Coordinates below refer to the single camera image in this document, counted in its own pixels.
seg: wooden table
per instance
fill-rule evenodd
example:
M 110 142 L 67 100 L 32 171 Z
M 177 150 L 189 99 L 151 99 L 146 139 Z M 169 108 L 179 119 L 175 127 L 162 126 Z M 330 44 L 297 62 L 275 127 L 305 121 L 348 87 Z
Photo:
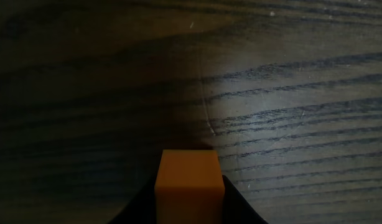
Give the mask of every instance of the wooden table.
M 0 1 L 0 223 L 106 223 L 204 144 L 270 224 L 382 223 L 382 0 Z

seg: dark wood surface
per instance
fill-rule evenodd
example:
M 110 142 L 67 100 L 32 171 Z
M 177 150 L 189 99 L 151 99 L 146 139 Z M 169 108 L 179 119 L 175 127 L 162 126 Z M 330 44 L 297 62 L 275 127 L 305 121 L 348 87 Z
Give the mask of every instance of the dark wood surface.
M 106 223 L 204 144 L 269 223 L 382 223 L 382 0 L 0 0 L 0 223 Z

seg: orange box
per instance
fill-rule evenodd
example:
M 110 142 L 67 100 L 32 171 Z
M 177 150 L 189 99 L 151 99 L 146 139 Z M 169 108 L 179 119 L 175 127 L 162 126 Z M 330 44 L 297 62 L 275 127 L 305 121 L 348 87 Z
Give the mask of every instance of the orange box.
M 164 150 L 155 183 L 158 224 L 219 224 L 224 183 L 216 151 Z

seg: block's front face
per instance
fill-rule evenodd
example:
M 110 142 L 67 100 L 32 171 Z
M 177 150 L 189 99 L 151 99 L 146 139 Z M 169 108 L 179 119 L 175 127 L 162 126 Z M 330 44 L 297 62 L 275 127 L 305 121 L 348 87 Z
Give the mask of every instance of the block's front face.
M 215 151 L 164 151 L 155 184 L 158 224 L 221 223 L 224 183 Z

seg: wood grain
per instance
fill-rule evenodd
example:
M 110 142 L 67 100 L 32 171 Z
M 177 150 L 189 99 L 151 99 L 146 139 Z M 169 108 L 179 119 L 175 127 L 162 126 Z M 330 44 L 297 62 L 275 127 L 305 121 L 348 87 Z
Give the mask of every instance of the wood grain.
M 106 223 L 205 144 L 269 223 L 382 223 L 382 0 L 0 1 L 0 223 Z

